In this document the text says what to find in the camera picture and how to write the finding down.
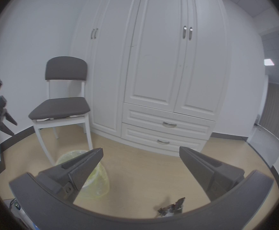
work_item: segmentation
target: yellow trash bag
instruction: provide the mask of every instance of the yellow trash bag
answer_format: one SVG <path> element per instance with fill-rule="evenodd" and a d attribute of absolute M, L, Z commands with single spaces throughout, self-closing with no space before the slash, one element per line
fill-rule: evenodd
<path fill-rule="evenodd" d="M 76 150 L 65 153 L 59 157 L 59 159 L 56 162 L 56 165 L 64 163 L 86 152 L 88 151 Z M 107 194 L 109 190 L 110 181 L 108 180 L 108 175 L 103 165 L 99 162 L 93 170 L 93 172 L 89 175 L 86 182 L 84 183 L 79 195 L 88 198 L 98 198 Z"/>

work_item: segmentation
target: white wardrobe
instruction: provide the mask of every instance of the white wardrobe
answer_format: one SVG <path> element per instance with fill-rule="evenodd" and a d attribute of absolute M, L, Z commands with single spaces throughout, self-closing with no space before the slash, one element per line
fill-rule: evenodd
<path fill-rule="evenodd" d="M 88 0 L 71 56 L 88 63 L 92 131 L 133 147 L 201 151 L 226 94 L 222 0 Z"/>

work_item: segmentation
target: wooden floor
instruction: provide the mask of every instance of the wooden floor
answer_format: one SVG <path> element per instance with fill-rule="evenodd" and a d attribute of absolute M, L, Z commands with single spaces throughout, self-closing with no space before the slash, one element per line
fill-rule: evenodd
<path fill-rule="evenodd" d="M 86 135 L 77 125 L 58 127 L 59 139 L 52 128 L 41 130 L 43 140 L 53 158 L 72 150 L 88 150 Z M 198 182 L 179 157 L 157 154 L 133 148 L 92 133 L 94 148 L 103 148 L 101 160 L 110 180 L 110 192 L 99 199 L 79 194 L 75 204 L 98 213 L 125 218 L 154 218 L 157 209 L 185 197 L 183 212 L 196 209 L 210 201 Z M 262 159 L 244 141 L 210 138 L 203 154 L 245 170 L 245 177 L 259 170 L 273 178 Z M 0 174 L 0 196 L 14 198 L 8 186 L 13 178 L 51 167 L 35 134 L 4 151 L 6 169 Z M 274 183 L 262 207 L 244 229 L 252 229 L 279 198 Z"/>

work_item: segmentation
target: corrugated wall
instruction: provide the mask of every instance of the corrugated wall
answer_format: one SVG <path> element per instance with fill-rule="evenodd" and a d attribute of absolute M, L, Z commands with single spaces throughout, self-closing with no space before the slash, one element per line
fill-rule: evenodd
<path fill-rule="evenodd" d="M 268 85 L 266 103 L 259 125 L 279 139 L 279 84 Z"/>

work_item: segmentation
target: white drawer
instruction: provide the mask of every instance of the white drawer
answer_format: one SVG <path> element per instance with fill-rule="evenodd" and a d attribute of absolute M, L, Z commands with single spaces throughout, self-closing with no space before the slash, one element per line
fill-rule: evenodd
<path fill-rule="evenodd" d="M 121 138 L 139 144 L 179 152 L 180 146 L 201 151 L 206 140 L 177 136 L 122 123 Z"/>
<path fill-rule="evenodd" d="M 123 104 L 123 123 L 169 134 L 208 140 L 215 121 L 154 109 Z"/>

